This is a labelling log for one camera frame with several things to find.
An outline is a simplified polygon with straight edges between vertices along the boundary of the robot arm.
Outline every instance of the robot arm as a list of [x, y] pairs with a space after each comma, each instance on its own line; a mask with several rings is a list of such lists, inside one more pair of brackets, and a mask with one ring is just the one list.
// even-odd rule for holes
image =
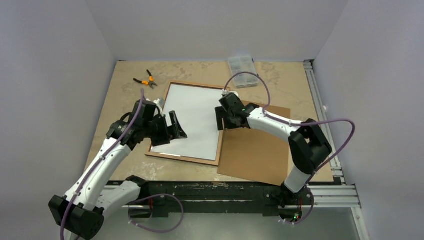
[[[215, 108], [218, 130], [249, 128], [272, 134], [289, 143], [294, 168], [281, 185], [283, 192], [296, 194], [307, 184], [317, 167], [325, 161], [332, 148], [319, 126], [292, 126], [264, 116], [262, 107], [249, 103], [244, 106], [237, 93], [224, 95]], [[287, 119], [270, 112], [275, 118], [292, 124], [301, 121]]]
[[[174, 139], [187, 138], [174, 111], [169, 112], [171, 126], [168, 126], [160, 107], [148, 100], [142, 102], [141, 109], [136, 116], [139, 104], [140, 101], [137, 101], [132, 112], [125, 114], [110, 126], [100, 151], [78, 181], [66, 191], [64, 196], [55, 195], [50, 200], [48, 206], [54, 220], [60, 226], [66, 208], [77, 194], [77, 188], [90, 173], [83, 188], [76, 195], [66, 218], [65, 229], [68, 230], [65, 233], [66, 239], [76, 239], [77, 236], [87, 240], [93, 238], [102, 227], [105, 218], [123, 205], [138, 199], [143, 185], [138, 179], [125, 181], [107, 195], [101, 196], [101, 192], [117, 167], [144, 138], [150, 138], [153, 146], [169, 144]], [[103, 157], [103, 154], [129, 127], [129, 122], [134, 117], [136, 117], [134, 124], [127, 131], [125, 137], [108, 155]]]

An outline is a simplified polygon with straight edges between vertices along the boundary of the white wall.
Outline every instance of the white wall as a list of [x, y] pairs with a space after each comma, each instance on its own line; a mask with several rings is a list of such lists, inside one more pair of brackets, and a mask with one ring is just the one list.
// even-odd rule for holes
[[[357, 133], [340, 155], [376, 240], [424, 239], [424, 2], [349, 0], [314, 62], [330, 118]], [[331, 126], [338, 145], [348, 125]]]
[[314, 59], [347, 0], [87, 0], [119, 60]]
[[84, 0], [0, 2], [0, 239], [58, 239], [115, 60]]

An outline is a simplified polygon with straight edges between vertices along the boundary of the beige table surface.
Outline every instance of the beige table surface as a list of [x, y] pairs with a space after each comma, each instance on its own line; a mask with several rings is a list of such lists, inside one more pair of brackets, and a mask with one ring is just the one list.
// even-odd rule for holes
[[[317, 119], [302, 63], [255, 62], [255, 67], [269, 87], [273, 106], [291, 109], [291, 118], [294, 120]], [[146, 69], [150, 70], [158, 84], [155, 89], [133, 81], [133, 78], [147, 80]], [[99, 152], [111, 124], [119, 120], [123, 114], [133, 110], [134, 103], [140, 99], [141, 88], [144, 88], [146, 98], [152, 100], [164, 96], [168, 82], [171, 80], [224, 86], [230, 77], [227, 62], [117, 62], [86, 167]], [[235, 89], [232, 83], [229, 86], [232, 90]], [[237, 89], [237, 92], [242, 100], [256, 103], [267, 102], [267, 93], [261, 84], [256, 87]], [[131, 175], [136, 175], [150, 181], [244, 181], [218, 174], [216, 166], [145, 156], [150, 144], [150, 139], [146, 138], [136, 146], [117, 168], [111, 180], [124, 180]], [[289, 172], [293, 166], [292, 156], [289, 155]], [[329, 164], [312, 179], [312, 182], [332, 181], [333, 175]]]

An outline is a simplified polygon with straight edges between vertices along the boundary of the transparent organizer box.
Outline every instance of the transparent organizer box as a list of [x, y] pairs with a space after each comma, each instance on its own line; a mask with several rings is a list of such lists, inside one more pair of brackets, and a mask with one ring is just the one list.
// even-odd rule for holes
[[[252, 72], [257, 74], [253, 59], [249, 55], [229, 57], [228, 64], [232, 76], [240, 72]], [[241, 74], [236, 76], [232, 82], [236, 88], [240, 89], [257, 86], [259, 84], [259, 79], [250, 74]]]

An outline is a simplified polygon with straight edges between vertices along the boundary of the gray floor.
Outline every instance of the gray floor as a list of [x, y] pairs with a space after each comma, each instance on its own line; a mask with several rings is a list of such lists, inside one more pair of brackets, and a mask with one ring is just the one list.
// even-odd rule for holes
[[[144, 225], [164, 230], [172, 227], [180, 214], [152, 218]], [[126, 209], [104, 223], [95, 240], [358, 240], [349, 208], [316, 208], [309, 219], [295, 227], [283, 225], [277, 217], [260, 214], [189, 213], [176, 230], [152, 233], [128, 224]]]

